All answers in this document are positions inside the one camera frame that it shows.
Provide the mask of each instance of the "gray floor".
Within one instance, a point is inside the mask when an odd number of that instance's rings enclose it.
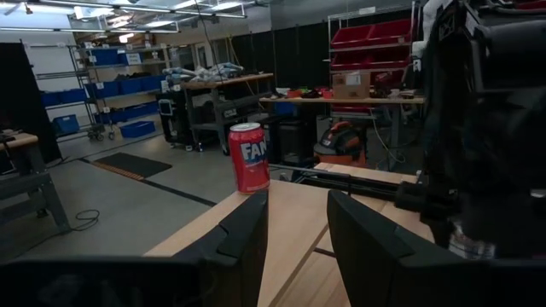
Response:
[[[382,137],[387,137],[387,134],[388,130],[380,130]],[[403,135],[401,143],[415,137],[414,134]],[[376,161],[385,157],[385,151],[374,130],[370,130],[368,135],[370,166],[373,167]],[[21,254],[24,258],[142,255],[210,209],[210,206],[180,195],[76,160],[78,158],[93,161],[123,152],[165,162],[173,167],[147,178],[149,181],[215,203],[235,191],[230,157],[225,157],[219,147],[208,148],[203,153],[186,152],[171,148],[162,135],[141,140],[124,140],[118,136],[116,141],[106,139],[103,142],[82,138],[63,144],[66,144],[62,145],[63,152],[73,161],[52,167],[50,173],[71,225],[80,225],[82,222],[75,220],[74,216],[87,209],[99,210],[100,222],[83,232],[73,231],[48,239],[56,233],[51,217],[37,219],[29,215],[13,221],[0,228],[0,261]],[[408,162],[396,171],[415,173],[419,158],[418,148],[408,148]],[[278,178],[283,172],[290,175],[289,171],[274,171],[272,177]],[[35,245],[29,252],[24,252]]]

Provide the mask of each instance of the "workbench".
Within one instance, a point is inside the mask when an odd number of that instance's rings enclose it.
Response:
[[[395,157],[399,157],[398,154],[398,138],[400,135],[400,120],[402,116],[402,105],[408,104],[408,105],[422,105],[424,104],[424,98],[423,97],[414,97],[414,98],[363,98],[363,99],[339,99],[339,98],[332,98],[332,99],[324,99],[324,98],[277,98],[277,99],[270,99],[270,98],[262,98],[260,99],[260,102],[291,102],[295,103],[299,106],[304,106],[306,104],[313,104],[313,103],[329,103],[329,104],[368,104],[370,107],[381,107],[384,110],[382,111],[385,114],[389,114],[388,108],[392,110],[392,116],[391,116],[391,136],[388,142],[388,146],[391,149],[392,155]],[[372,113],[349,113],[349,112],[331,112],[330,114],[333,118],[339,118],[339,119],[376,119],[376,116]],[[392,171],[392,168],[396,164],[396,160],[392,159],[392,157],[387,154],[386,160],[388,163],[386,164],[386,170]]]
[[[0,209],[0,226],[26,214],[47,209],[61,232],[70,230],[55,185],[45,168],[38,137],[27,133],[14,134],[13,137],[15,139],[7,142],[7,145],[19,176],[0,181],[0,200],[19,194],[28,194],[29,199]],[[0,143],[0,151],[3,150],[6,148]]]
[[[350,166],[320,164],[317,169],[378,181],[416,180],[413,176]],[[314,252],[316,247],[333,251],[326,213],[328,190],[272,180],[269,191],[269,239],[258,306],[349,306],[335,258]],[[247,197],[233,193],[146,256],[174,255],[215,227]],[[419,221],[418,214],[397,209],[384,200],[352,197],[416,234],[432,239],[430,229]]]
[[[201,143],[199,140],[199,130],[213,130],[218,133],[218,138],[220,139],[220,144],[222,145],[222,151],[224,154],[229,154],[229,146],[226,139],[225,125],[234,123],[237,120],[246,118],[252,114],[236,114],[235,116],[226,116],[227,113],[232,113],[232,110],[237,110],[240,107],[247,107],[251,105],[258,105],[258,100],[260,98],[271,96],[271,87],[268,83],[268,89],[265,93],[259,94],[256,93],[252,96],[247,96],[241,99],[232,100],[232,101],[220,101],[220,94],[218,93],[218,88],[223,86],[230,86],[233,84],[248,83],[253,81],[258,81],[261,79],[273,77],[272,73],[262,73],[259,75],[250,75],[240,78],[231,78],[219,82],[185,82],[182,83],[182,88],[184,89],[186,95],[186,106],[188,109],[188,117],[190,128],[195,140],[195,143],[198,146],[198,149],[201,151]],[[192,91],[193,90],[210,90],[212,96],[212,105],[214,107],[214,123],[198,123],[195,115],[194,103],[192,101]]]

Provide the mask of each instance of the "floor mat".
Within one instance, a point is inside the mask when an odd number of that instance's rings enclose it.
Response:
[[[91,162],[92,165],[135,180],[143,180],[172,167],[167,163],[128,153],[115,153]]]

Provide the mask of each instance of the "soda can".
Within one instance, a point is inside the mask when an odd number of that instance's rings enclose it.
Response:
[[[251,194],[270,186],[270,168],[267,161],[264,130],[258,123],[232,126],[229,132],[229,150],[233,160],[237,190]]]

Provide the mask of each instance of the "cardboard box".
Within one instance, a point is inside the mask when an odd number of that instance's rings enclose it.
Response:
[[[337,74],[333,76],[334,99],[363,99],[369,97],[368,72]]]

